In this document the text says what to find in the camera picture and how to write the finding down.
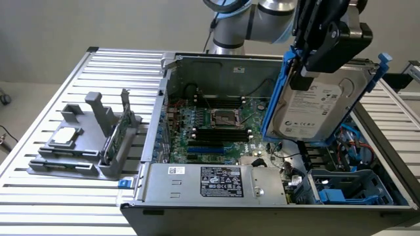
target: aluminum table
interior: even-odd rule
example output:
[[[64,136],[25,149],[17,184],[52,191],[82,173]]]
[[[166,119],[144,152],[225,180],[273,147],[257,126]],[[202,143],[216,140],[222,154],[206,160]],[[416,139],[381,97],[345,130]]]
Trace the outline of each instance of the aluminum table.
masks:
[[[121,112],[121,89],[129,89],[130,109],[141,115],[140,126],[124,165],[122,176],[137,174],[146,122],[150,119],[157,86],[162,78],[162,52],[102,49],[86,52],[52,97],[12,153],[0,166],[0,236],[88,235],[133,236],[134,231],[116,203],[133,190],[118,190],[116,181],[34,176],[26,174],[28,162],[60,124],[60,110],[76,103],[85,111],[89,91],[102,94],[102,103]],[[390,144],[420,179],[420,122],[388,85],[381,81],[361,100]],[[413,236],[420,224],[393,228],[377,236]]]

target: hard drive label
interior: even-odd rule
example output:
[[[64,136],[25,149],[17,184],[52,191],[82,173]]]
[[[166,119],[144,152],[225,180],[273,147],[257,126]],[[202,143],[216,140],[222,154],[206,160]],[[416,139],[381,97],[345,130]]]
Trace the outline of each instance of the hard drive label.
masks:
[[[313,82],[308,91],[293,91],[280,131],[288,137],[313,138],[341,96],[337,85]]]
[[[202,197],[244,197],[241,168],[201,167],[200,178]]]

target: blue tab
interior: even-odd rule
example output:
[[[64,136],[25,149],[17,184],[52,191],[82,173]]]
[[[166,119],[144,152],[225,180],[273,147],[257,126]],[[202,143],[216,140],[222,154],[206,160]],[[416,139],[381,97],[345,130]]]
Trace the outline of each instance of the blue tab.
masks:
[[[381,77],[384,76],[384,74],[388,72],[389,66],[388,66],[388,62],[392,61],[392,56],[388,53],[381,53],[377,58],[380,59],[380,63],[378,63],[378,69],[376,71],[376,74],[369,82],[369,85],[366,87],[366,92],[372,92],[377,81],[381,79]]]
[[[130,182],[132,182],[132,180],[120,179],[120,181],[118,181],[118,189],[130,189]]]
[[[378,200],[377,195],[372,195],[361,199],[345,199],[341,189],[322,189],[318,191],[318,194],[320,200],[325,204],[372,205]]]

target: capacitor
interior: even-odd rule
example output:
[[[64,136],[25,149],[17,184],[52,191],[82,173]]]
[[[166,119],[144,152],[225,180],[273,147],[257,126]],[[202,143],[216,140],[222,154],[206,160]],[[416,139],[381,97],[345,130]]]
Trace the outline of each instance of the capacitor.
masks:
[[[265,110],[265,106],[262,104],[258,104],[256,106],[256,108],[257,108],[258,111],[264,111]]]

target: green circuit board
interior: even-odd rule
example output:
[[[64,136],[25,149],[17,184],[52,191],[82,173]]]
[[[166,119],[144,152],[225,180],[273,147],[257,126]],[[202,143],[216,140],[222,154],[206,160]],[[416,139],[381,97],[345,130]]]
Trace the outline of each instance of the green circuit board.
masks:
[[[249,99],[238,109],[210,109],[197,108],[193,105],[188,105],[185,102],[185,105],[180,106],[177,109],[177,119],[176,122],[173,122],[170,129],[170,163],[196,162],[236,164],[240,161],[240,157],[244,156],[254,158],[269,156],[269,153],[266,152],[266,142],[262,142],[262,136],[260,134],[260,126],[266,110],[265,105],[266,101]],[[214,119],[214,112],[230,112],[232,114],[236,114],[236,122],[226,123],[221,119]],[[201,121],[196,118],[197,113],[201,114]],[[189,160],[186,156],[190,153],[188,153],[186,150],[188,141],[193,141],[190,137],[193,127],[208,129],[250,129],[253,138],[249,142],[222,142],[224,154],[194,153],[197,159]]]

